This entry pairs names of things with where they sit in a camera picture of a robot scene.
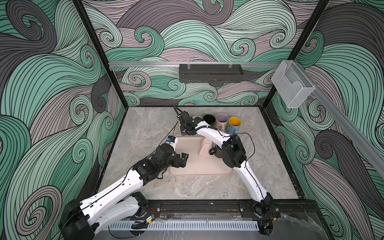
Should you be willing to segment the beige pink ribbed mug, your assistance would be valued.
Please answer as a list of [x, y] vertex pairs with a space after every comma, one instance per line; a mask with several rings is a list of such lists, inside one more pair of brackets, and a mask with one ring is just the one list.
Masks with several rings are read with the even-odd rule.
[[219, 113], [216, 115], [216, 122], [215, 122], [215, 127], [221, 131], [221, 132], [226, 132], [226, 127], [228, 125], [229, 118], [226, 114]]

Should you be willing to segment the blue butterfly mug yellow inside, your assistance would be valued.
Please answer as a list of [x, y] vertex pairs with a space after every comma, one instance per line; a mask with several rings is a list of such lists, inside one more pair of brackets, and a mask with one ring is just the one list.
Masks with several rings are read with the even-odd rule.
[[226, 127], [226, 132], [229, 135], [238, 134], [242, 121], [237, 117], [229, 118], [228, 125]]

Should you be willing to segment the light pink mug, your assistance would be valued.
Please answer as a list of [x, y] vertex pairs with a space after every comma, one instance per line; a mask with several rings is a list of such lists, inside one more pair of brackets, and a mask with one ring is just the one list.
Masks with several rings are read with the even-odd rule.
[[204, 140], [202, 141], [202, 144], [201, 144], [201, 149], [199, 151], [199, 155], [202, 156], [202, 155], [206, 155], [209, 153], [209, 151], [211, 150], [213, 146], [213, 142], [211, 140], [209, 140], [208, 138], [204, 138]]

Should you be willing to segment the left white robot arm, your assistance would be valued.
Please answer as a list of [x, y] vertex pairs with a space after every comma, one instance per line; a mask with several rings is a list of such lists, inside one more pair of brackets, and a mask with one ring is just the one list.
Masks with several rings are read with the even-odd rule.
[[140, 189], [169, 167], [184, 168], [189, 155], [177, 154], [174, 143], [164, 143], [154, 154], [134, 164], [103, 191], [82, 201], [70, 201], [62, 213], [59, 229], [65, 240], [92, 240], [106, 227], [146, 213], [147, 200]]

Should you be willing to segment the black mug white base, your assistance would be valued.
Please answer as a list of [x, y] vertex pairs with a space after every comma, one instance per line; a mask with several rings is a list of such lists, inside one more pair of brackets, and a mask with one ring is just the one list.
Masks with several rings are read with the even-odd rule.
[[216, 122], [216, 117], [213, 116], [213, 115], [204, 115], [203, 116], [203, 120], [210, 126], [214, 126], [215, 122]]

